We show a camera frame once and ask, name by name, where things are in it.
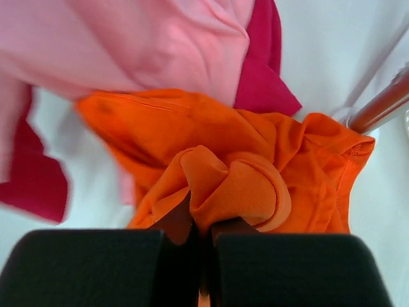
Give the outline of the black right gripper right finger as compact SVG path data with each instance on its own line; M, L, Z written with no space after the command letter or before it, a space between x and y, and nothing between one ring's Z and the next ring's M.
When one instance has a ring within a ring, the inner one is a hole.
M353 235L264 234L242 219L209 232L212 306L391 306L374 257Z

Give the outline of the orange t shirt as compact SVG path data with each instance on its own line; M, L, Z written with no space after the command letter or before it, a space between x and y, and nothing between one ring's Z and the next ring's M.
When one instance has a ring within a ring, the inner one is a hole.
M265 234L348 234L350 193L375 146L321 113L298 122L183 90L99 91L76 109L133 178L131 229L188 198L200 234L237 217Z

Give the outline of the pink t shirt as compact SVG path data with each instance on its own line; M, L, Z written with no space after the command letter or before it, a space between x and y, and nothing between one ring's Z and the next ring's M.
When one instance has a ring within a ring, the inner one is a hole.
M198 91L232 106L253 1L2 1L1 181L30 86Z

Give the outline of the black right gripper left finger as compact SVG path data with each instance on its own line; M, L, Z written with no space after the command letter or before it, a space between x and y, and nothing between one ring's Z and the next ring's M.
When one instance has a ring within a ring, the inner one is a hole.
M189 197L146 230L36 230L1 273L2 306L196 306Z

